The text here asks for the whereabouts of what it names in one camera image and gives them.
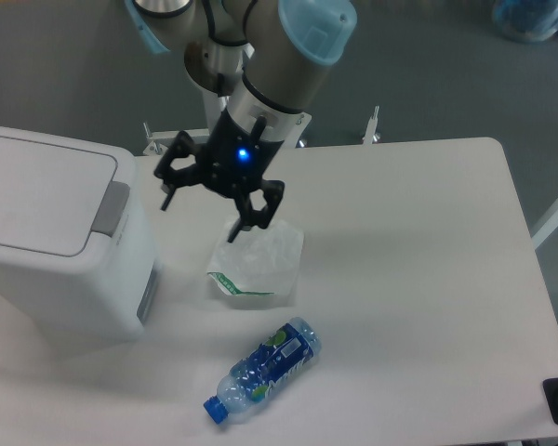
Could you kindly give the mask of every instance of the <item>robotic arm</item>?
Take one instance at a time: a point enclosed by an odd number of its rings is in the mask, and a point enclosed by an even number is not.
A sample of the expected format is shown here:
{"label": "robotic arm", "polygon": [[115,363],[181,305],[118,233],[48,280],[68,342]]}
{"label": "robotic arm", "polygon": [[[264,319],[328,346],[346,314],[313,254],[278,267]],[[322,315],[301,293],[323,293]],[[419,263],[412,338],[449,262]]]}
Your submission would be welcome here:
{"label": "robotic arm", "polygon": [[[207,37],[188,45],[187,71],[200,87],[229,96],[206,144],[197,145],[179,132],[157,165],[154,174],[167,193],[162,209],[177,189],[203,184],[235,201],[240,216],[228,242],[240,230],[268,228],[285,183],[262,176],[339,60],[357,21],[355,9],[349,0],[201,0],[200,5],[193,0],[134,0],[134,4],[167,45],[173,45],[175,34],[187,32],[179,31],[175,20],[189,17],[195,23],[204,15]],[[249,45],[254,47],[251,59]],[[190,155],[193,165],[172,167],[176,158]],[[260,210],[250,201],[256,190],[262,190],[266,202]]]}

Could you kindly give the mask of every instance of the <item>clear plastic bag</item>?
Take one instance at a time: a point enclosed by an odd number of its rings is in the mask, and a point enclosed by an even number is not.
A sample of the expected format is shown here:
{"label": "clear plastic bag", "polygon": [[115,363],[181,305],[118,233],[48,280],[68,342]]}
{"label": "clear plastic bag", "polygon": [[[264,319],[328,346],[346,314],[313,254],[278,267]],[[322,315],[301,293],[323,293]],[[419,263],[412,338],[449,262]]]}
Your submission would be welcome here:
{"label": "clear plastic bag", "polygon": [[207,274],[226,295],[289,295],[298,277],[303,232],[278,220],[227,243],[234,220],[226,223]]}
{"label": "clear plastic bag", "polygon": [[513,40],[542,42],[558,31],[558,0],[497,0],[492,20]]}

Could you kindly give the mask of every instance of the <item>white table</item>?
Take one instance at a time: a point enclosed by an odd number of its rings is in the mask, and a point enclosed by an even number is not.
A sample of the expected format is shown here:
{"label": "white table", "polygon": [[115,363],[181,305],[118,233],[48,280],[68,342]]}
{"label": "white table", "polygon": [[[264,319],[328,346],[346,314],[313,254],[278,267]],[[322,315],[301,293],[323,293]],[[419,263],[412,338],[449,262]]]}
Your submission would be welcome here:
{"label": "white table", "polygon": [[[166,270],[145,335],[40,332],[0,297],[0,445],[397,445],[558,436],[541,381],[558,328],[503,151],[491,139],[282,151],[277,217],[304,229],[290,301],[226,300],[204,275],[233,204],[142,158]],[[259,302],[259,309],[244,310]],[[295,315],[320,362],[242,425],[202,403]]]}

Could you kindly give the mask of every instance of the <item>blue bottle cap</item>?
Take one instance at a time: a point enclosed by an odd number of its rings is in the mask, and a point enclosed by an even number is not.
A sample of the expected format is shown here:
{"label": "blue bottle cap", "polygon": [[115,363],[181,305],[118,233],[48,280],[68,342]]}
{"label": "blue bottle cap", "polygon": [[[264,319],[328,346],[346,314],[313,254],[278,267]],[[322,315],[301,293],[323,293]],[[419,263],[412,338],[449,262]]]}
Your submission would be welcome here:
{"label": "blue bottle cap", "polygon": [[205,407],[208,414],[211,415],[213,421],[218,425],[220,425],[221,422],[225,420],[225,418],[227,418],[227,415],[229,414],[223,403],[217,397],[209,398],[207,401],[205,401],[205,404],[203,404],[203,406]]}

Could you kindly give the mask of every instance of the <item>water bottle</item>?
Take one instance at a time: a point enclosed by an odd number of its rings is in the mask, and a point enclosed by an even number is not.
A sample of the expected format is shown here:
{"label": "water bottle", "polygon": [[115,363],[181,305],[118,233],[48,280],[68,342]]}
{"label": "water bottle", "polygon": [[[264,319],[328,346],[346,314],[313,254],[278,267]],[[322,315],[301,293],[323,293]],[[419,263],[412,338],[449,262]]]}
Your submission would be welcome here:
{"label": "water bottle", "polygon": [[492,20],[519,42],[542,42],[558,31],[558,0],[497,0]]}
{"label": "water bottle", "polygon": [[302,318],[293,318],[232,367],[219,382],[217,395],[205,402],[206,411],[217,424],[230,413],[247,411],[317,357],[321,347],[312,327]]}

